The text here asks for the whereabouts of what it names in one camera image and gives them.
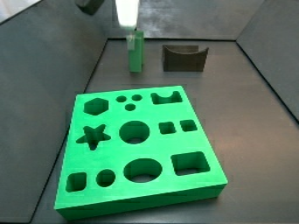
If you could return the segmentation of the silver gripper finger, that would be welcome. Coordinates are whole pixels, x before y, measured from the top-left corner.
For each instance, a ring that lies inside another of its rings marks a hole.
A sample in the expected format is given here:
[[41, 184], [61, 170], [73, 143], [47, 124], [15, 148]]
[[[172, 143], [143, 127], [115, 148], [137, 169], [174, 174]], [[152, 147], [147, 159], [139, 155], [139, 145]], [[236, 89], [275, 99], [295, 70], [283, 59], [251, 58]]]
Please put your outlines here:
[[125, 42], [127, 42], [127, 50], [133, 51], [136, 47], [136, 31], [128, 31], [125, 35]]

